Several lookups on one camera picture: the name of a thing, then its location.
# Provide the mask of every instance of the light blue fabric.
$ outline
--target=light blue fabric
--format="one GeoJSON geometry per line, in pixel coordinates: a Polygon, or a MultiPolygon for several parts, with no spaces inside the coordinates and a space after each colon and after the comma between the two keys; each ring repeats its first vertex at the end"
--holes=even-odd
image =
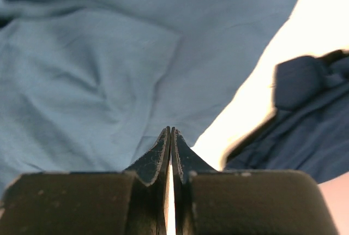
{"type": "Polygon", "coordinates": [[[5,2],[0,189],[23,171],[121,170],[167,125],[193,145],[296,0],[5,2]]]}

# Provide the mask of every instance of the black tool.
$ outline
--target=black tool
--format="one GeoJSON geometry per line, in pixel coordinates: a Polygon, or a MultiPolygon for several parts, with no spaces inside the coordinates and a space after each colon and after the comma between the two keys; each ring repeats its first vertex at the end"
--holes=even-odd
{"type": "Polygon", "coordinates": [[[121,173],[22,175],[3,196],[0,234],[165,235],[170,150],[177,235],[337,234],[308,175],[217,172],[169,127],[121,173]]]}

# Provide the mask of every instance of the blue cloth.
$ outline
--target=blue cloth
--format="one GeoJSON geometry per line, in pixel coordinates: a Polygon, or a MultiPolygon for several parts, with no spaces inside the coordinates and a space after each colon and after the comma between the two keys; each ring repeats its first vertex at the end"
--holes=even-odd
{"type": "Polygon", "coordinates": [[[281,63],[276,118],[226,169],[294,169],[322,183],[349,171],[349,57],[281,63]]]}
{"type": "Polygon", "coordinates": [[[189,145],[296,0],[3,0],[0,190],[36,170],[122,170],[167,126],[189,145]]]}

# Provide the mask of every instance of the dark navy fabric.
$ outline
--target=dark navy fabric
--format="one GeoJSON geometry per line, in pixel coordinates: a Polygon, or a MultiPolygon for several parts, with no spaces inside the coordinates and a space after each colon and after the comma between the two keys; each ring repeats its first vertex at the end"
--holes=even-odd
{"type": "Polygon", "coordinates": [[[119,171],[188,144],[297,0],[2,0],[0,192],[22,172],[119,171]]]}
{"type": "Polygon", "coordinates": [[[226,169],[294,169],[318,183],[349,171],[349,58],[304,56],[281,63],[271,125],[226,169]]]}

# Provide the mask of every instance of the navy clothing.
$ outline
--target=navy clothing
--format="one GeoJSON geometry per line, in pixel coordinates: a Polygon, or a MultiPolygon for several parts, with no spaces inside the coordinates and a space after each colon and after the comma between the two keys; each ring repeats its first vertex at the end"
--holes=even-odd
{"type": "Polygon", "coordinates": [[[322,183],[349,171],[349,57],[278,65],[275,120],[226,169],[294,169],[322,183]]]}

